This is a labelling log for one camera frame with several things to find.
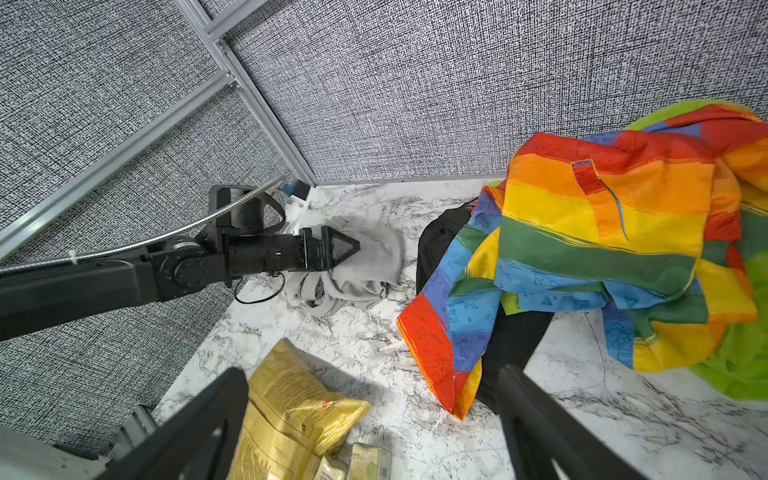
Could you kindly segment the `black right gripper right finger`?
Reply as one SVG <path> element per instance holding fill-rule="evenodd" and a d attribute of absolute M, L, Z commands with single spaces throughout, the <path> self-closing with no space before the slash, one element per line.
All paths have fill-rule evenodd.
<path fill-rule="evenodd" d="M 641 479 L 522 370 L 498 375 L 496 407 L 517 479 Z"/>

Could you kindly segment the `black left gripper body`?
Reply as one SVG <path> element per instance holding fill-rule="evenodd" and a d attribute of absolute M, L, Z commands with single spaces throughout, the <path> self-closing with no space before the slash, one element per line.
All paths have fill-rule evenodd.
<path fill-rule="evenodd" d="M 227 272 L 231 277 L 281 271 L 308 271 L 312 235 L 238 236 L 228 240 Z"/>

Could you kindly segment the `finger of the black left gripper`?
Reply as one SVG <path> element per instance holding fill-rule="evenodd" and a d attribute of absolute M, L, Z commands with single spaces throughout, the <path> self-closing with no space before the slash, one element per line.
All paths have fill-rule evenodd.
<path fill-rule="evenodd" d="M 335 241 L 339 241 L 349 245 L 351 248 L 359 248 L 360 242 L 341 231 L 329 226 L 320 225 L 316 227 L 305 227 L 302 229 L 303 233 L 306 233 L 309 238 L 319 241 L 323 244 L 327 244 L 332 247 Z"/>
<path fill-rule="evenodd" d="M 306 267 L 308 271 L 329 271 L 346 261 L 360 250 L 359 245 L 343 246 L 339 251 L 335 247 L 323 245 L 310 246 L 307 251 Z"/>

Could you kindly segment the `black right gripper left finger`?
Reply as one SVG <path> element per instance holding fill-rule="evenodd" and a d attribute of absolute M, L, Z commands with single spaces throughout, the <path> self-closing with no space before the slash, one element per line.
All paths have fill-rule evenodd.
<path fill-rule="evenodd" d="M 248 405 L 248 383 L 230 367 L 101 479 L 226 479 Z"/>

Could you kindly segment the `grey cloth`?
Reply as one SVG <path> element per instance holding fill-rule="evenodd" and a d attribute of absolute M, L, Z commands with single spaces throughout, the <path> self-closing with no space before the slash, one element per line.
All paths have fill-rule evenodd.
<path fill-rule="evenodd" d="M 401 233 L 354 216 L 336 216 L 326 224 L 360 242 L 360 250 L 327 272 L 296 272 L 288 277 L 289 301 L 314 317 L 328 317 L 343 306 L 370 309 L 380 303 L 390 285 L 398 283 L 403 259 Z"/>

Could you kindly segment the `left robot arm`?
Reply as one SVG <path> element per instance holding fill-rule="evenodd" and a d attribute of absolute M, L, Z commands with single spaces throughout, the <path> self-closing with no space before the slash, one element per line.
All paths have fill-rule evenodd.
<path fill-rule="evenodd" d="M 194 237 L 169 232 L 123 249 L 1 271 L 1 338 L 14 339 L 93 315 L 166 302 L 248 275 L 327 272 L 360 249 L 323 225 L 282 229 L 282 205 L 262 190 L 214 186 Z"/>

